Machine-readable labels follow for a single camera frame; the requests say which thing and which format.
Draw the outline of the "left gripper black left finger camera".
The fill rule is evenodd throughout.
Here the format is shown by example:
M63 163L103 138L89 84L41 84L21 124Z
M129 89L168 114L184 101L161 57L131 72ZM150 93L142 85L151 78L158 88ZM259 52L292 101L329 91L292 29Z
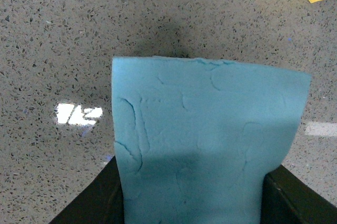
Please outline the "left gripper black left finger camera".
M51 223L124 223L123 193L115 157Z

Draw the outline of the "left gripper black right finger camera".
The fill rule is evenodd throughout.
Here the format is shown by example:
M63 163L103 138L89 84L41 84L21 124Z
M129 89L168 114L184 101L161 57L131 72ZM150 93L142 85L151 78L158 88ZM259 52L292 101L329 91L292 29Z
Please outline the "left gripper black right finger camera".
M335 224L336 206L280 165L264 178L260 223Z

